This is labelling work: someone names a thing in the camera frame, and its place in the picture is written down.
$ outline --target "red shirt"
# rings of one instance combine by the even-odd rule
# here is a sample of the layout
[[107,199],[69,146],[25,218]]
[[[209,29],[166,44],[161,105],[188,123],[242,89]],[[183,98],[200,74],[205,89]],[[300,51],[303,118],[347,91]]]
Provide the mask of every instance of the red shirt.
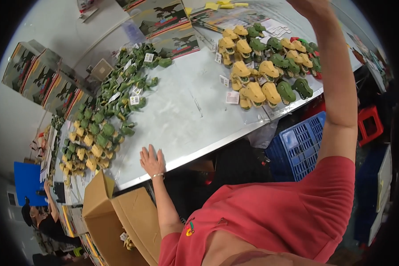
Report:
[[325,263],[350,218],[355,164],[326,157],[300,182],[252,183],[218,189],[189,217],[182,233],[161,242],[159,266],[200,266],[208,235],[226,230],[256,248]]

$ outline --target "red stool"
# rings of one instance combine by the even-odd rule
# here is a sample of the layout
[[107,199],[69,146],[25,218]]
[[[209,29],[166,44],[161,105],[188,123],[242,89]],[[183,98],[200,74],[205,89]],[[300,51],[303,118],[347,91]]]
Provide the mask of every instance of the red stool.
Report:
[[[368,126],[368,130],[365,128],[365,125],[363,123],[363,121],[365,121],[368,118],[373,118],[375,125],[370,125]],[[377,112],[377,107],[371,106],[371,107],[367,107],[362,109],[359,114],[358,114],[358,127],[360,130],[360,133],[362,135],[362,140],[359,141],[359,146],[363,146],[366,143],[373,141],[374,139],[376,139],[379,135],[381,135],[384,131],[384,127],[381,123],[381,120],[378,116],[378,112]]]

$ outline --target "blue crate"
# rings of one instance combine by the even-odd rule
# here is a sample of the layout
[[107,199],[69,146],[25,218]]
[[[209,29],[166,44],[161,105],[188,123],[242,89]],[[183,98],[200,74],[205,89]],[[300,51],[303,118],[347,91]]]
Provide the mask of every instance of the blue crate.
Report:
[[265,153],[275,181],[300,181],[315,168],[325,117],[315,114],[273,138]]

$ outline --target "blue board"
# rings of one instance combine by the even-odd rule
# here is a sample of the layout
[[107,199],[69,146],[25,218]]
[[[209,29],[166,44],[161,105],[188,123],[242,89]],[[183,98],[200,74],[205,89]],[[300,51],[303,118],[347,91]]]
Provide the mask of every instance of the blue board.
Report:
[[43,190],[40,183],[40,165],[14,162],[15,188],[18,205],[25,204],[25,197],[30,199],[31,206],[46,206],[45,196],[36,195],[37,190]]

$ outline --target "person in black shirt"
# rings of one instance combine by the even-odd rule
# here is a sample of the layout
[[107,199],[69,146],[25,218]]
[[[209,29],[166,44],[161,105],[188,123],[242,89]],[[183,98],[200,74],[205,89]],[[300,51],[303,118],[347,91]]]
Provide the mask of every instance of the person in black shirt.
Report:
[[52,238],[55,241],[72,244],[75,247],[81,246],[79,237],[69,237],[65,235],[59,221],[58,208],[56,203],[53,201],[50,195],[50,186],[45,181],[44,191],[49,200],[49,211],[48,215],[40,215],[38,209],[35,206],[29,205],[29,199],[26,198],[26,203],[22,207],[22,216],[28,226],[34,226],[39,229],[40,232]]

